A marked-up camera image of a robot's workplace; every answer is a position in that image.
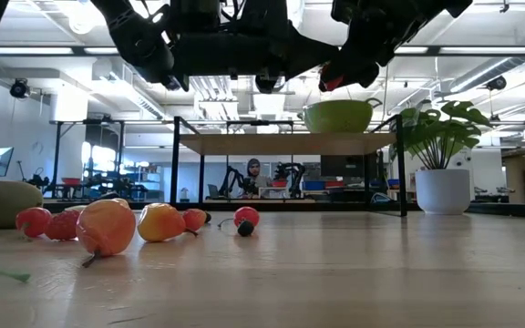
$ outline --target security camera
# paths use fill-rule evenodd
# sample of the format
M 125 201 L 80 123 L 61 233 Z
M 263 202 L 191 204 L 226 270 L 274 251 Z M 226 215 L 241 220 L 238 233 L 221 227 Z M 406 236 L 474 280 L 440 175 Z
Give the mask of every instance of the security camera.
M 26 99 L 32 93 L 31 88 L 27 85 L 26 78 L 16 78 L 15 83 L 9 89 L 11 97 L 17 99 Z
M 508 81 L 506 81 L 504 77 L 496 77 L 488 82 L 485 88 L 487 88 L 489 91 L 503 90 L 506 88 L 506 85 L 508 85 Z

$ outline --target light fixture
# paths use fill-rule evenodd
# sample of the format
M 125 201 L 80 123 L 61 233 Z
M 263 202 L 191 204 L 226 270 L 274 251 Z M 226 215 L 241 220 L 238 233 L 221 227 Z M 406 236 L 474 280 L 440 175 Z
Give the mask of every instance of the light fixture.
M 442 46 L 439 53 L 445 55 L 525 55 L 525 46 Z
M 72 48 L 62 46 L 0 46 L 0 55 L 72 55 Z
M 395 54 L 424 54 L 428 51 L 428 46 L 399 46 Z
M 125 146 L 125 149 L 158 149 L 160 146 Z
M 84 51 L 90 55 L 118 55 L 118 50 L 113 46 L 86 47 Z

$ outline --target fruit stem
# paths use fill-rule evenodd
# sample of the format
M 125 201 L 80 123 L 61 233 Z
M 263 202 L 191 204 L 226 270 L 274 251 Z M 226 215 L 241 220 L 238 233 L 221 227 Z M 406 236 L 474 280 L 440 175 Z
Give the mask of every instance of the fruit stem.
M 29 222 L 24 222 L 24 224 L 22 224 L 22 228 L 20 229 L 20 231 L 22 232 L 21 239 L 23 239 L 25 241 L 32 241 L 31 238 L 26 236 L 26 229 L 27 228 L 29 228 Z
M 186 228 L 186 232 L 191 233 L 194 237 L 198 237 L 198 232 Z
M 31 275 L 28 273 L 10 273 L 0 270 L 0 276 L 15 279 L 20 282 L 27 282 Z
M 218 228 L 222 228 L 222 224 L 226 222 L 227 220 L 233 220 L 233 219 L 224 219 L 222 222 L 218 223 Z
M 82 263 L 83 268 L 87 268 L 90 266 L 90 264 L 94 263 L 94 261 L 100 259 L 100 250 L 95 250 L 94 254 L 86 260 L 84 263 Z

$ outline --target green bowl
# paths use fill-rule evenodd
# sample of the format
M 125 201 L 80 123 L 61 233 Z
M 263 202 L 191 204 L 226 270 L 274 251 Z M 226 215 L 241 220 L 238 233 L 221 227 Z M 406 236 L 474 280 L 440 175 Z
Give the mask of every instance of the green bowl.
M 381 104 L 375 98 L 323 101 L 306 107 L 301 119 L 311 133 L 362 133 L 372 120 L 373 109 Z

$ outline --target person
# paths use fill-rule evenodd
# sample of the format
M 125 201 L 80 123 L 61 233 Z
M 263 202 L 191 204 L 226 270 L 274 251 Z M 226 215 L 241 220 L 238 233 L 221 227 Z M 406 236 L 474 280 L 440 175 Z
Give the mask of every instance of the person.
M 254 181 L 256 188 L 271 187 L 273 185 L 271 178 L 261 174 L 261 162 L 258 159 L 249 160 L 246 168 L 248 178 Z

